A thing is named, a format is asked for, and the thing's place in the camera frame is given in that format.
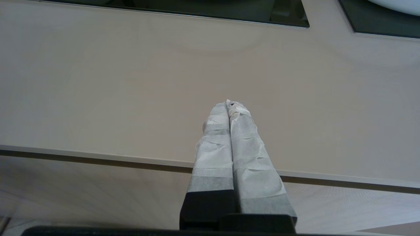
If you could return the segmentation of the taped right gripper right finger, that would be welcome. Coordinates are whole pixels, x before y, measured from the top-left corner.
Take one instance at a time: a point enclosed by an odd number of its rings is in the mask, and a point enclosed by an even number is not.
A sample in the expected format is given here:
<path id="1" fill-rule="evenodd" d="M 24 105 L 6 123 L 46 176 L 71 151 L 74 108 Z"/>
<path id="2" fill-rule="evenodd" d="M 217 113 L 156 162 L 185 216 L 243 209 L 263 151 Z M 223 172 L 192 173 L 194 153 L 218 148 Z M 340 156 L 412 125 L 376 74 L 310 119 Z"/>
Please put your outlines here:
<path id="1" fill-rule="evenodd" d="M 284 183 L 275 169 L 250 111 L 241 103 L 226 101 L 230 120 L 234 184 L 242 214 L 298 217 Z"/>

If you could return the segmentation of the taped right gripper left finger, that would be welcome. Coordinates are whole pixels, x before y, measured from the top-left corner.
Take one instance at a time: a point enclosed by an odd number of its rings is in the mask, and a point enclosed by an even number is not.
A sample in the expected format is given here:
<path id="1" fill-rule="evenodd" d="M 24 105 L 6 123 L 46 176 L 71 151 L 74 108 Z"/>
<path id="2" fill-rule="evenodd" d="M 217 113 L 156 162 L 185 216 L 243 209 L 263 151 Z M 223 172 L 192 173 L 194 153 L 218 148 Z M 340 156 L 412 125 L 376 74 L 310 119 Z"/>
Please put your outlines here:
<path id="1" fill-rule="evenodd" d="M 236 213 L 229 115 L 216 104 L 203 124 L 195 163 L 179 215 L 180 230 L 217 230 L 219 220 Z"/>

